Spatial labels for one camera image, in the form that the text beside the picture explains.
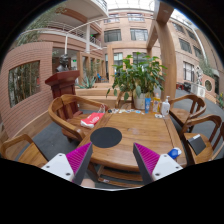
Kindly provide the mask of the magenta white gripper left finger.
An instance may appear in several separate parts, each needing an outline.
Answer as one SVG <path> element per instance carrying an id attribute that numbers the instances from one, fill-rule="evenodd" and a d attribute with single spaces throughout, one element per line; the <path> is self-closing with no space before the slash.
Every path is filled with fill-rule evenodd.
<path id="1" fill-rule="evenodd" d="M 89 142 L 68 154 L 58 153 L 44 165 L 42 169 L 80 185 L 83 181 L 92 153 L 92 143 Z"/>

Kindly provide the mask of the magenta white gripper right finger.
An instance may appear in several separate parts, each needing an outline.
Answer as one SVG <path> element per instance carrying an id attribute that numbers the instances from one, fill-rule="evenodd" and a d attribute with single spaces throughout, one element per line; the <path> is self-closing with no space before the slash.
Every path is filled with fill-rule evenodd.
<path id="1" fill-rule="evenodd" d="M 144 184 L 152 183 L 182 169 L 168 153 L 159 155 L 138 143 L 133 144 L 133 154 Z"/>

